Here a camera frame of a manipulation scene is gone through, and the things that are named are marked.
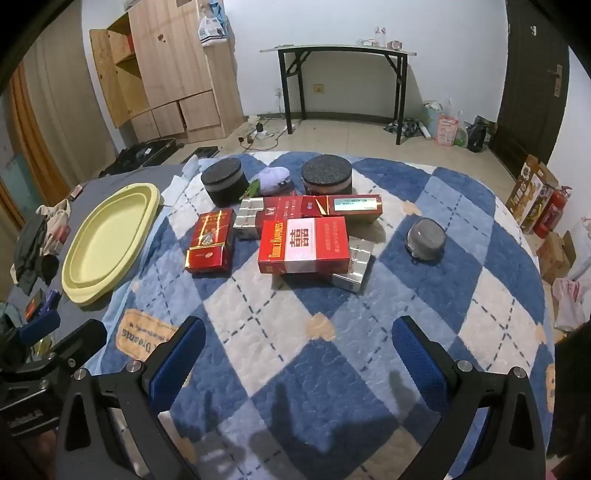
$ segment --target silver cigarette pack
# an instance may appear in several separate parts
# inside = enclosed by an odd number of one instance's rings
[[[238,238],[260,238],[256,228],[256,214],[265,209],[262,198],[244,199],[234,221],[234,233]]]
[[[367,240],[349,237],[349,271],[345,274],[333,273],[330,282],[335,286],[354,293],[361,290],[374,244]]]

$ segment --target tiled floor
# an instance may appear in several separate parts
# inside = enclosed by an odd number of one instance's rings
[[[256,139],[252,148],[259,150],[300,150],[320,153],[349,154],[365,157],[387,158],[411,163],[435,165],[461,171],[487,185],[506,202],[515,181],[505,167],[490,152],[472,153],[465,148],[440,147],[434,141],[415,137],[396,145],[396,135],[384,131],[383,125],[331,120],[295,121],[293,135],[283,133],[285,121],[270,120],[265,129],[274,136],[263,140]],[[245,149],[238,143],[238,137],[245,137],[252,131],[243,124],[232,135],[223,140],[214,140],[186,145],[170,157],[166,163],[183,161],[197,147],[218,145],[220,155],[241,153]]]

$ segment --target blue gripper pad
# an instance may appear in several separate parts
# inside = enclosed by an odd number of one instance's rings
[[[402,318],[392,324],[392,344],[427,407],[443,415],[448,407],[447,381]]]
[[[150,383],[153,412],[170,410],[205,346],[205,336],[205,325],[197,319],[154,375]]]
[[[18,339],[21,345],[30,347],[42,340],[60,326],[60,315],[56,310],[40,313],[34,320],[18,328]]]

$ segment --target table leg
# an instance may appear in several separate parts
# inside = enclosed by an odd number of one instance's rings
[[[402,57],[402,88],[400,91],[400,111],[398,112],[398,132],[396,133],[396,144],[400,145],[400,138],[402,137],[402,122],[404,120],[404,100],[406,97],[406,77],[408,69],[408,57]]]
[[[285,122],[287,124],[287,134],[291,135],[291,109],[290,109],[290,91],[287,86],[287,71],[285,70],[285,53],[279,51],[279,71],[281,73],[281,87],[283,88],[283,102],[285,105]]]
[[[304,80],[302,79],[301,74],[301,66],[302,62],[300,61],[301,55],[298,54],[297,57],[297,81],[300,85],[300,106],[301,106],[301,119],[306,120],[306,100],[304,99]]]
[[[396,59],[396,63],[398,64],[398,67],[400,67],[400,59]],[[396,120],[398,118],[398,105],[399,105],[399,101],[400,101],[400,84],[402,83],[402,81],[400,79],[400,75],[396,72],[396,70],[394,70],[394,75],[396,78],[396,97],[394,99],[394,119]]]

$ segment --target dark door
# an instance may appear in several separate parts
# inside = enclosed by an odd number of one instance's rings
[[[515,177],[528,154],[548,163],[564,115],[569,48],[530,0],[506,0],[509,54],[491,150]]]

